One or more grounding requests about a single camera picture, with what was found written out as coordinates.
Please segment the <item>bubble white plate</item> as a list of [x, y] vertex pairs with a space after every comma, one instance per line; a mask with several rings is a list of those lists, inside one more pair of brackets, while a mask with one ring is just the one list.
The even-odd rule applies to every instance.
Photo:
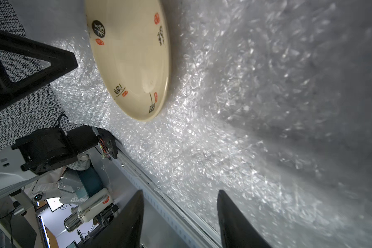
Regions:
[[182, 208], [219, 230], [223, 189], [278, 248], [372, 248], [372, 1], [163, 1], [172, 80], [160, 114], [105, 89], [83, 1], [47, 1], [79, 68], [52, 87], [109, 129]]

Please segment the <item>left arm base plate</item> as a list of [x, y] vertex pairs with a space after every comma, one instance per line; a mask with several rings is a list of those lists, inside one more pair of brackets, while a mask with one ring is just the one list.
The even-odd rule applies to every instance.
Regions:
[[102, 156], [110, 160], [118, 158], [118, 147], [115, 136], [109, 131], [101, 128], [92, 127], [98, 137], [98, 143], [102, 151]]

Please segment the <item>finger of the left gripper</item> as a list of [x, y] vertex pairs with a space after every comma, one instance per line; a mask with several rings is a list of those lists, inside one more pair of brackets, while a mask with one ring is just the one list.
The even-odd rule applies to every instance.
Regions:
[[77, 67], [69, 51], [0, 30], [0, 111]]

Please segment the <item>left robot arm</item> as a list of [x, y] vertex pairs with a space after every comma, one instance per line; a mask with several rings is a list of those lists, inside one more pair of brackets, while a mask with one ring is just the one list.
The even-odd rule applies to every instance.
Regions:
[[[17, 83], [0, 59], [0, 111], [78, 67], [73, 53], [0, 30], [0, 51], [36, 58], [51, 65]], [[89, 126], [64, 132], [58, 125], [38, 129], [0, 151], [0, 198], [12, 196], [40, 175], [76, 162], [98, 144]]]

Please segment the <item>cream plate with calligraphy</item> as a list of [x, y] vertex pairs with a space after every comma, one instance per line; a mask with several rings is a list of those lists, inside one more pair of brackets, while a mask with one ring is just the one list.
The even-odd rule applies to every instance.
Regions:
[[161, 1], [85, 1], [91, 49], [119, 108], [148, 122], [163, 107], [171, 50]]

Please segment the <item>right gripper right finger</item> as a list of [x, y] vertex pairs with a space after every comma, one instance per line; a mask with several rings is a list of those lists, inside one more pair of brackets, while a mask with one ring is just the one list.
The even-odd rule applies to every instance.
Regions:
[[271, 247], [271, 245], [251, 225], [224, 190], [220, 190], [218, 193], [217, 210], [222, 247]]

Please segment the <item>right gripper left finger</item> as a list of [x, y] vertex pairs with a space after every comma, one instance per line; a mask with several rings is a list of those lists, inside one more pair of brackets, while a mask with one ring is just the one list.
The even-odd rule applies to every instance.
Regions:
[[99, 231], [83, 248], [138, 248], [143, 226], [144, 194], [138, 190], [118, 217]]

